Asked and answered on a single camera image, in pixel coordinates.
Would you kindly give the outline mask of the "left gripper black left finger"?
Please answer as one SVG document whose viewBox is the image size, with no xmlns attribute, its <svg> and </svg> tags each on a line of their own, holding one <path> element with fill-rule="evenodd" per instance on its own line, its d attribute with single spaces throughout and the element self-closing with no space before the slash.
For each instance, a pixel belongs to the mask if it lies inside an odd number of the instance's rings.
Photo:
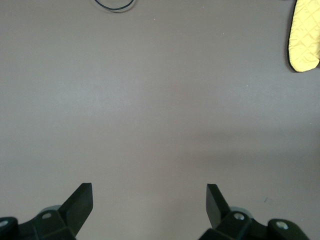
<svg viewBox="0 0 320 240">
<path fill-rule="evenodd" d="M 75 240 L 93 210 L 93 187 L 82 183 L 57 209 L 47 209 L 19 224 L 12 216 L 0 218 L 2 240 Z"/>
</svg>

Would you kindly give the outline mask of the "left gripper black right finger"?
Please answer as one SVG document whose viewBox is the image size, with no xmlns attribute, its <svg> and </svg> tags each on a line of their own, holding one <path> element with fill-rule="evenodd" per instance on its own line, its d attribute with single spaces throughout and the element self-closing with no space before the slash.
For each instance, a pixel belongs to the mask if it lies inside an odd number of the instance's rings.
<svg viewBox="0 0 320 240">
<path fill-rule="evenodd" d="M 263 225 L 242 208 L 231 208 L 216 184 L 206 186 L 206 212 L 211 224 L 201 240 L 308 240 L 294 222 L 274 218 Z"/>
</svg>

